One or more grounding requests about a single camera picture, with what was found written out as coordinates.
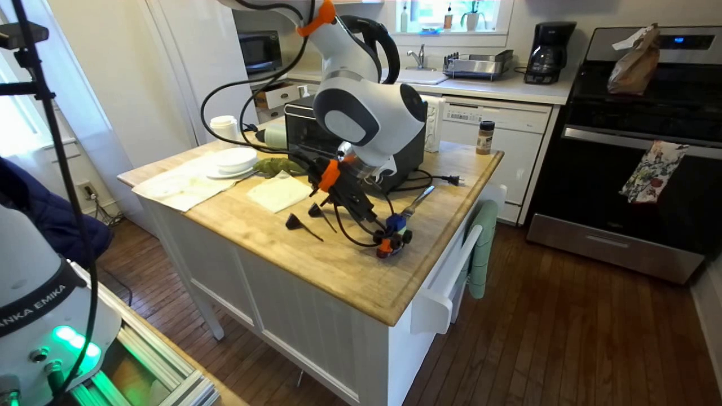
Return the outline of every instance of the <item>hardwood floor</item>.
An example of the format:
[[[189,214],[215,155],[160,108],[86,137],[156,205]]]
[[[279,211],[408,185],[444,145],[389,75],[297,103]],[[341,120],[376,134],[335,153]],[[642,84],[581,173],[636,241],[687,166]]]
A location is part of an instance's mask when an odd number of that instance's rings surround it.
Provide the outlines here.
[[[160,243],[128,221],[100,280],[251,405],[343,405],[229,316],[216,342]],[[486,297],[464,296],[404,405],[722,405],[690,292],[500,225]]]

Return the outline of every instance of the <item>sink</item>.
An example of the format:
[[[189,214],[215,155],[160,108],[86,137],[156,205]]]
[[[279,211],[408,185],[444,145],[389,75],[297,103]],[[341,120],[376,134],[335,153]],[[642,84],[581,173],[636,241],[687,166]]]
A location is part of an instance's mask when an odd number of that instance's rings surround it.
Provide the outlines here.
[[[388,69],[384,69],[381,77],[386,77],[387,74]],[[447,79],[446,75],[439,71],[402,69],[396,81],[400,83],[417,83],[419,85],[438,85]]]

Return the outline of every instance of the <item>brown paper bag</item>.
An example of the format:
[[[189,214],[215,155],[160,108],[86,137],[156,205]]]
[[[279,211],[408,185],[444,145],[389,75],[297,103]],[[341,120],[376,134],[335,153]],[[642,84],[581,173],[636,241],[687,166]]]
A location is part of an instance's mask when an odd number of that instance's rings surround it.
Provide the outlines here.
[[[655,23],[651,30],[634,42],[632,50],[617,61],[606,88],[610,93],[642,95],[658,62],[659,29]]]

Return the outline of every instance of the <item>soap bottle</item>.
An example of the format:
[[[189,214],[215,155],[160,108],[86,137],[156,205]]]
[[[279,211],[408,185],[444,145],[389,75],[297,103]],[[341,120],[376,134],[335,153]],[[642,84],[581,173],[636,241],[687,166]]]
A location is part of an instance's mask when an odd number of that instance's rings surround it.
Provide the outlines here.
[[[477,140],[477,154],[489,155],[492,151],[492,140],[494,138],[494,121],[482,121],[479,123],[479,138]]]
[[[409,30],[409,13],[406,12],[406,2],[404,2],[404,11],[401,12],[401,24],[400,24],[400,30],[402,33],[405,33]]]
[[[451,14],[451,3],[449,3],[449,8],[446,12],[446,15],[444,16],[444,30],[451,29],[452,21],[453,21],[453,14]]]

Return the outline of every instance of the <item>green light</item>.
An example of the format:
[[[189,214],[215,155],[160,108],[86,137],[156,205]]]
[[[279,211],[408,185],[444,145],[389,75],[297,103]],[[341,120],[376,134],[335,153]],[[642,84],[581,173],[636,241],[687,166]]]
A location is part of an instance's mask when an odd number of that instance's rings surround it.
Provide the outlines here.
[[[85,351],[85,355],[89,357],[97,357],[100,355],[100,348],[91,342],[90,345],[88,345],[88,350]]]
[[[53,333],[55,334],[55,336],[57,338],[59,338],[63,341],[70,341],[77,335],[75,330],[73,330],[71,327],[68,327],[68,326],[56,327],[55,330],[53,331]]]
[[[85,344],[85,338],[83,336],[81,336],[80,334],[78,334],[77,336],[73,337],[72,340],[70,340],[70,345],[77,349],[83,348],[83,344]]]

